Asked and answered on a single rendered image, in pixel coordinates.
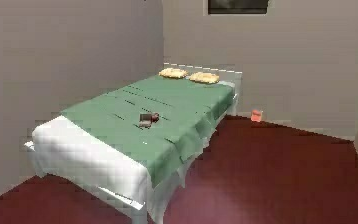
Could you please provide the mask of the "yellow pillow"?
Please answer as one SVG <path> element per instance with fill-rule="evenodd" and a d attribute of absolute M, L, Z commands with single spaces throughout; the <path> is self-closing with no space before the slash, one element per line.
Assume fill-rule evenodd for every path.
<path fill-rule="evenodd" d="M 159 72 L 159 75 L 166 78 L 181 79 L 188 75 L 188 72 L 177 68 L 165 68 Z"/>
<path fill-rule="evenodd" d="M 214 84 L 219 82 L 219 76 L 212 73 L 196 72 L 189 76 L 189 79 L 194 82 Z"/>

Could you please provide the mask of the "white bed with green blanket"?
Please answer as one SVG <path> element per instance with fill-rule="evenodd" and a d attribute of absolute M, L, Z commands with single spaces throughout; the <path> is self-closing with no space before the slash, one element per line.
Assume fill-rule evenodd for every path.
<path fill-rule="evenodd" d="M 187 171 L 220 121 L 235 115 L 242 75 L 226 69 L 165 64 L 188 72 L 158 74 L 78 103 L 39 126 L 25 147 L 37 176 L 63 177 L 115 207 L 132 224 L 163 224 Z M 194 82 L 196 72 L 219 82 Z M 158 113 L 149 128 L 141 114 Z"/>

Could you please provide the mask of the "small dark object on bed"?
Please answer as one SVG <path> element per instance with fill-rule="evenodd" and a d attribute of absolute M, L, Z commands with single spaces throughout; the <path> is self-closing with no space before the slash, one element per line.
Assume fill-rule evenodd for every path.
<path fill-rule="evenodd" d="M 140 115 L 139 126 L 149 128 L 153 123 L 156 123 L 160 118 L 158 113 L 145 113 Z"/>

